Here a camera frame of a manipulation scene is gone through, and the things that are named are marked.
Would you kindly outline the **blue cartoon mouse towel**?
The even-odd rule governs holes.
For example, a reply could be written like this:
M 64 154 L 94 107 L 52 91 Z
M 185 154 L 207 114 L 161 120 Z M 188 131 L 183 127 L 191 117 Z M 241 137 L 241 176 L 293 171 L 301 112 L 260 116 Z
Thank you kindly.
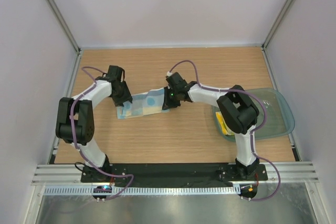
M 132 102 L 117 107 L 117 118 L 130 119 L 165 112 L 163 110 L 164 88 L 132 95 Z

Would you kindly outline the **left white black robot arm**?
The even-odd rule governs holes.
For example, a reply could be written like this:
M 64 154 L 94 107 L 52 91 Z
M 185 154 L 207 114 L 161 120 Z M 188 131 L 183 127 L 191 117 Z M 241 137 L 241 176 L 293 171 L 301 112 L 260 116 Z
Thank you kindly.
M 94 108 L 106 98 L 112 98 L 115 106 L 132 102 L 130 90 L 125 81 L 98 80 L 80 94 L 61 98 L 56 120 L 56 136 L 72 145 L 93 170 L 93 176 L 106 182 L 114 175 L 107 155 L 99 148 L 95 134 Z

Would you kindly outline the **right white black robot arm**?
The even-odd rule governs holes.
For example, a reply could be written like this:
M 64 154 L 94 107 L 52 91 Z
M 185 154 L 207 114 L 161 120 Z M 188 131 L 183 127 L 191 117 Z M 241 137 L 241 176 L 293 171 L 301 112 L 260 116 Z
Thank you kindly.
M 234 132 L 237 155 L 236 173 L 248 180 L 259 165 L 256 154 L 255 133 L 259 110 L 239 85 L 230 89 L 199 86 L 196 82 L 184 87 L 164 87 L 163 109 L 177 108 L 182 101 L 206 103 L 219 108 L 224 122 Z

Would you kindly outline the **teal transparent plastic tub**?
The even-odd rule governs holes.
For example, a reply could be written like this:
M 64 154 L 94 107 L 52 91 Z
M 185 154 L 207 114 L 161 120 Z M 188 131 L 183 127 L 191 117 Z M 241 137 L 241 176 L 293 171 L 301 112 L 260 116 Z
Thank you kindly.
M 281 93 L 272 88 L 250 89 L 247 92 L 256 96 L 266 108 L 264 113 L 260 104 L 252 99 L 259 110 L 257 126 L 260 126 L 264 116 L 267 116 L 266 123 L 256 131 L 255 140 L 286 136 L 294 130 L 295 120 L 292 111 Z

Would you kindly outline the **yellow green crocodile towel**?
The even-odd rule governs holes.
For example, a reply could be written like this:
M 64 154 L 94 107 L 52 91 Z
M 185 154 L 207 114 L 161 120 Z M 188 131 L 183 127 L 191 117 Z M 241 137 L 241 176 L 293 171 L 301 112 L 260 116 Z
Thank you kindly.
M 219 127 L 219 131 L 226 136 L 233 136 L 234 132 L 227 126 L 220 111 L 215 112 L 216 122 Z

